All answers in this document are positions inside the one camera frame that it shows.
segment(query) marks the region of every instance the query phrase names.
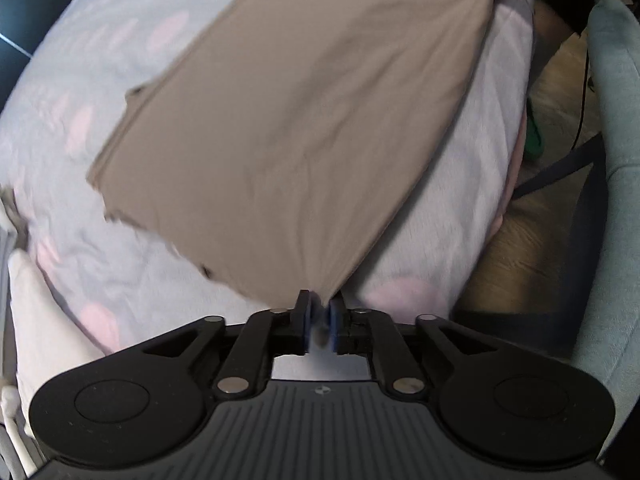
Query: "brown floor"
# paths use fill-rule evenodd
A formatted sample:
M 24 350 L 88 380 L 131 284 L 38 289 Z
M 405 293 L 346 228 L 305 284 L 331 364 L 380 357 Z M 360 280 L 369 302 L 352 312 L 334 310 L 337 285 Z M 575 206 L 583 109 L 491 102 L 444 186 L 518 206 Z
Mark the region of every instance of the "brown floor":
M 586 44 L 570 38 L 552 58 L 531 93 L 545 153 L 520 171 L 524 180 L 566 154 L 580 117 Z M 587 90 L 580 141 L 600 129 L 596 95 Z M 558 273 L 578 194 L 588 170 L 512 202 L 500 232 L 486 248 L 459 303 L 465 310 L 549 312 L 556 305 Z

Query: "brown cloth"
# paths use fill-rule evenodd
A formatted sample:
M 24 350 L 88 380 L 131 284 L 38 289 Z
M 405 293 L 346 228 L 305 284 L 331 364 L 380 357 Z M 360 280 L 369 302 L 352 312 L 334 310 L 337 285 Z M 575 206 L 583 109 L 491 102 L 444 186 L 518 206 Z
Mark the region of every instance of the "brown cloth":
M 130 95 L 88 180 L 250 298 L 322 301 L 442 140 L 493 0 L 235 0 Z

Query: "light blue cushion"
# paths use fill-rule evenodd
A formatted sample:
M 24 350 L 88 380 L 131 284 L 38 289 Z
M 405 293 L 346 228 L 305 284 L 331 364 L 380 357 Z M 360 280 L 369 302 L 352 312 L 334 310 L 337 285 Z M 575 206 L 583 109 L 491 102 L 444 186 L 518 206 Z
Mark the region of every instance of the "light blue cushion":
M 588 45 L 607 152 L 609 208 L 573 364 L 614 398 L 608 445 L 640 394 L 640 25 L 619 0 L 596 0 Z

